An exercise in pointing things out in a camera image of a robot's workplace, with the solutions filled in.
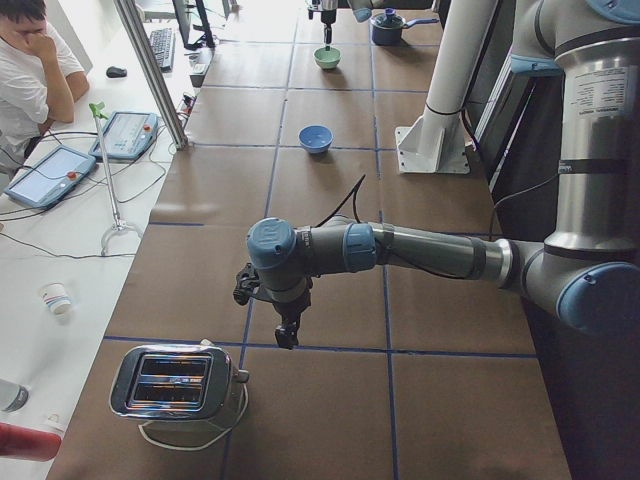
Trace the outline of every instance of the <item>green clip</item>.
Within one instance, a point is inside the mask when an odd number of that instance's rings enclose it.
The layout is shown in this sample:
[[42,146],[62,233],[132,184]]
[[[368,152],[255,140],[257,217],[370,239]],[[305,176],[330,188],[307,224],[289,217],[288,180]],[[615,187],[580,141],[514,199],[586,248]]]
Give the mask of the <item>green clip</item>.
[[102,109],[104,108],[104,102],[90,103],[89,108],[91,109],[93,118],[105,118],[105,119],[109,118],[104,113],[102,113]]

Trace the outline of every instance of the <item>hand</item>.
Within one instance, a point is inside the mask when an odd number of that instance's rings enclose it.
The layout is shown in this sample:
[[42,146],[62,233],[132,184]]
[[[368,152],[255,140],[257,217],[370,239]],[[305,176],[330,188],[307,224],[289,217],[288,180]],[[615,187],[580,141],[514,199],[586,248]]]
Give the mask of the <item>hand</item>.
[[27,49],[43,62],[57,58],[56,44],[53,38],[44,33],[27,33],[25,42]]

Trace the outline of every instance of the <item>white cup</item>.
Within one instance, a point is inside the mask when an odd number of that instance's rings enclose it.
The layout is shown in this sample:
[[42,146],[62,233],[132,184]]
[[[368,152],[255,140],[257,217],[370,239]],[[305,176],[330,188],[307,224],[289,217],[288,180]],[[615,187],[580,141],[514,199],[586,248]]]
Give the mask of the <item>white cup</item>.
[[66,313],[71,308],[71,299],[61,283],[48,283],[40,287],[38,295],[55,315]]

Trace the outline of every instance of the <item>computer mouse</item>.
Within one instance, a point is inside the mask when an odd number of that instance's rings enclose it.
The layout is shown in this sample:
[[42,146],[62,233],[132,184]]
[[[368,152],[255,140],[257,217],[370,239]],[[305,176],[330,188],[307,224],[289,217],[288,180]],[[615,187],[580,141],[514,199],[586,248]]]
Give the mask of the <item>computer mouse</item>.
[[107,68],[107,77],[109,78],[121,78],[127,76],[127,69],[120,67]]

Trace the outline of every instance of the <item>tile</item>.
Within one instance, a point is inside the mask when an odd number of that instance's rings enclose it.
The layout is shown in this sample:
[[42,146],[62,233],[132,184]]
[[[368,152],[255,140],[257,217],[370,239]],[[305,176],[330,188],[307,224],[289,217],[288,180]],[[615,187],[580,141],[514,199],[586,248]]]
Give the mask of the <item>tile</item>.
[[[373,15],[382,13],[383,10],[374,10]],[[406,22],[417,18],[438,18],[431,10],[398,10]],[[402,41],[399,45],[440,45],[442,41],[442,25],[440,23],[414,25],[402,31]]]
[[396,148],[396,127],[410,127],[424,112],[426,92],[376,92],[376,132],[380,148]]
[[514,293],[490,282],[449,280],[395,266],[388,281],[395,349],[535,353]]
[[380,152],[385,222],[436,232],[486,233],[493,209],[479,164],[467,175],[399,173],[396,152]]
[[[338,9],[336,21],[331,25],[331,36],[333,45],[368,45],[369,22],[358,23],[350,9]],[[320,21],[319,13],[315,13],[313,20],[309,20],[308,10],[300,9],[296,43],[314,43],[318,46],[324,43],[324,24]]]
[[275,148],[198,146],[178,152],[149,221],[252,225],[264,216],[274,158]]
[[149,225],[106,334],[241,342],[247,312],[232,293],[248,229]]
[[293,42],[301,2],[279,0],[238,2],[220,38],[227,41]]
[[275,145],[284,90],[205,87],[186,133],[195,143]]
[[[138,422],[119,418],[110,410],[113,378],[126,353],[138,345],[141,344],[102,342],[49,480],[174,480],[203,478],[203,472],[209,472],[207,478],[219,478],[226,441],[199,452],[167,450],[144,440]],[[224,349],[237,365],[239,349]]]
[[332,147],[374,148],[372,97],[371,92],[290,90],[281,145],[298,146],[300,130],[319,124],[333,132]]
[[205,86],[285,87],[290,44],[229,43],[216,47]]
[[393,478],[387,359],[248,348],[226,480]]
[[437,47],[374,45],[372,52],[376,90],[429,90]]
[[[281,322],[271,304],[255,302],[249,342],[277,345],[274,330]],[[374,268],[314,278],[298,340],[302,346],[384,349],[385,328],[382,270]]]
[[571,478],[538,362],[394,355],[403,480]]
[[341,45],[340,63],[332,70],[316,65],[314,52],[319,44],[296,45],[289,88],[371,90],[371,52],[368,45]]
[[[366,175],[356,198],[362,221],[379,220],[380,198],[373,150],[329,150],[310,155],[302,148],[278,151],[268,216],[292,225],[317,225]],[[353,218],[352,202],[340,213]]]

